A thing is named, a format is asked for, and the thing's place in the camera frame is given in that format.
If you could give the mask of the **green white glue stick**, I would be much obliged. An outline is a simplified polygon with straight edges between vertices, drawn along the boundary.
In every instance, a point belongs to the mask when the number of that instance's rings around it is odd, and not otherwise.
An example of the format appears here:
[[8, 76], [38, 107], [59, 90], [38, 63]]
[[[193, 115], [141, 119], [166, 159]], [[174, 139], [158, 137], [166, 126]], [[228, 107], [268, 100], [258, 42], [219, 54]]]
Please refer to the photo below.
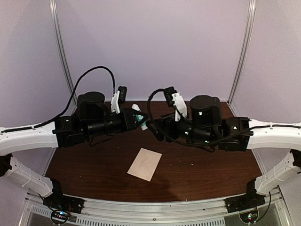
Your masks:
[[[141, 111], [140, 107], [137, 104], [132, 104], [132, 109], [136, 110], [136, 111]], [[136, 115], [136, 118], [138, 121], [142, 121], [143, 120], [143, 116], [142, 115]], [[146, 126], [146, 122], [143, 122], [141, 124], [141, 129], [142, 130], [147, 130], [147, 126]]]

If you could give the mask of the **beige envelope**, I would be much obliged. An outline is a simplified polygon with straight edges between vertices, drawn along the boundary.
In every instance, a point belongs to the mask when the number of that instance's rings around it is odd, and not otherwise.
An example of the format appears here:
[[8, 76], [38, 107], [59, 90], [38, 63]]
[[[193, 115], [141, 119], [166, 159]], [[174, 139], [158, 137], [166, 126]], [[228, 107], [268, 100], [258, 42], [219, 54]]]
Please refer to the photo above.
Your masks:
[[161, 157], [161, 153], [141, 148], [127, 174], [150, 182]]

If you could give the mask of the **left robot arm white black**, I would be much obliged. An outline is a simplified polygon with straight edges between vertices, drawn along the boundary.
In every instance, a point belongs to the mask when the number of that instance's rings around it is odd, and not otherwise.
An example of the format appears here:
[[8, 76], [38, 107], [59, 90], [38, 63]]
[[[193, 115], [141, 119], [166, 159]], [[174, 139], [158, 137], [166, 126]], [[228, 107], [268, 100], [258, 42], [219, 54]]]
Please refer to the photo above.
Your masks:
[[44, 177], [24, 166], [14, 152], [38, 148], [72, 147], [102, 135], [114, 135], [132, 131], [148, 119], [139, 109], [121, 108], [126, 92], [120, 88], [108, 108], [105, 96], [100, 92], [88, 92], [78, 96], [76, 111], [71, 116], [59, 116], [43, 125], [24, 128], [4, 128], [0, 132], [0, 175], [12, 177], [23, 187], [37, 192], [57, 209], [67, 206], [60, 183]]

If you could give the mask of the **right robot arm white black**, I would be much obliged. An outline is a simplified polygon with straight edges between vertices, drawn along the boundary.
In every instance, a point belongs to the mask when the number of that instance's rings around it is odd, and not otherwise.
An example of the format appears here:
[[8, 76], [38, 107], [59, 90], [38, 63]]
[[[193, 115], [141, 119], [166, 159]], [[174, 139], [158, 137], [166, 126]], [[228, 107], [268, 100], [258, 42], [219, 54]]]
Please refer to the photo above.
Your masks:
[[289, 153], [270, 171], [250, 181], [241, 204], [250, 208], [270, 190], [301, 171], [300, 123], [274, 123], [247, 117], [222, 118], [217, 97], [198, 95], [187, 106], [181, 93], [164, 92], [170, 113], [154, 119], [151, 100], [147, 102], [150, 120], [146, 125], [157, 140], [177, 143], [212, 153], [215, 149], [246, 151], [257, 148], [287, 148]]

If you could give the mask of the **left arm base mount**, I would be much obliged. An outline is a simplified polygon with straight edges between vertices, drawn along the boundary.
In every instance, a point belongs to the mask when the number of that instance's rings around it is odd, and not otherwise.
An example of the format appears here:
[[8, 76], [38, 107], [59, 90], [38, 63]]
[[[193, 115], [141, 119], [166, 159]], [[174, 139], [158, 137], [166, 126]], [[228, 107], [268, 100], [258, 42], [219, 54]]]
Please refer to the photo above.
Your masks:
[[81, 214], [84, 200], [81, 198], [63, 195], [57, 197], [43, 197], [40, 195], [43, 205], [50, 209], [50, 219], [55, 225], [62, 225], [73, 219], [72, 213]]

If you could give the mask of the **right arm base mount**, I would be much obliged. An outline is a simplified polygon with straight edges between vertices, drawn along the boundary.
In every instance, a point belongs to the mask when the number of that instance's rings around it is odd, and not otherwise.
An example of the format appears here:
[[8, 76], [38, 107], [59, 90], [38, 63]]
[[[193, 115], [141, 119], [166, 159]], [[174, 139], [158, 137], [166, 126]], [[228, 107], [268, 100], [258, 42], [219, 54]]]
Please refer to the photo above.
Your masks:
[[265, 203], [265, 197], [262, 195], [248, 196], [244, 194], [225, 199], [227, 212], [238, 212], [240, 220], [249, 225], [259, 219], [258, 207]]

